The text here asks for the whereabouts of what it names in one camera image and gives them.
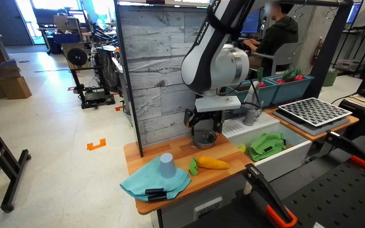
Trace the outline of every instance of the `office chair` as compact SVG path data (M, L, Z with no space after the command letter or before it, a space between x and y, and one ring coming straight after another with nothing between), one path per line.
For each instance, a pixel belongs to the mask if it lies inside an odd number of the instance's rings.
M271 75L276 75L276 68L277 66L290 66L294 63L294 56L296 47L300 44L284 44L275 54L274 56L263 55L263 54L252 54L253 56L258 56L261 59L267 59L272 61L271 65Z

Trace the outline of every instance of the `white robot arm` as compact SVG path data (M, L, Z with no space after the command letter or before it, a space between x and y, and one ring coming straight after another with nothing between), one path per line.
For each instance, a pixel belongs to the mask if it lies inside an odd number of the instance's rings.
M218 97L216 89L246 80L247 55L225 42L239 34L251 9L275 0L214 0L201 30L181 65L184 84L203 98L195 101L199 113L238 110L235 97Z

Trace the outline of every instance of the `monitor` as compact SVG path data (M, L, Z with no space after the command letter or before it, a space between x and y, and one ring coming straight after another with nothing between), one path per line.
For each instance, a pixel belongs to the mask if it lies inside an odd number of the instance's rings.
M78 20L80 25L86 25L85 15L82 11L69 11L69 17Z
M256 35L260 30L260 11L251 12L242 27L243 35Z
M360 8L361 8L361 3L355 3L355 4L351 7L351 11L350 11L350 13L348 13L346 25L352 25L352 23L355 23L356 18L357 18L357 16L358 16Z

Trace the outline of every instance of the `wooden panel wall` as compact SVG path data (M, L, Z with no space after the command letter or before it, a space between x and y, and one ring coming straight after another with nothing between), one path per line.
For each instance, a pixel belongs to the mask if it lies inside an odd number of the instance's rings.
M181 63L205 11L121 7L121 34L140 144L186 136L185 110L195 96L181 80Z

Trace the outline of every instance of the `orange tape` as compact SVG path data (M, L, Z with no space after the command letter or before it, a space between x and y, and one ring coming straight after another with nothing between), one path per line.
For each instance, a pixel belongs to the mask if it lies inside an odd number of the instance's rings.
M101 140L99 141L99 145L87 144L87 145L86 145L86 149L87 149L88 151L95 151L95 150L101 149L101 148L105 148L105 146L106 146L106 140L105 140L105 139L101 139Z
M361 168L365 169L365 161L361 160L360 158L357 158L357 156L351 156L351 158L350 158L350 161L353 163L355 165L361 167Z
M272 207L270 207L270 205L266 207L266 215L275 224L276 227L280 227L280 228L295 227L298 224L298 218L287 208L285 210L293 220L290 224L286 224L285 221L282 221L282 218L279 215L276 215L276 212L272 210Z

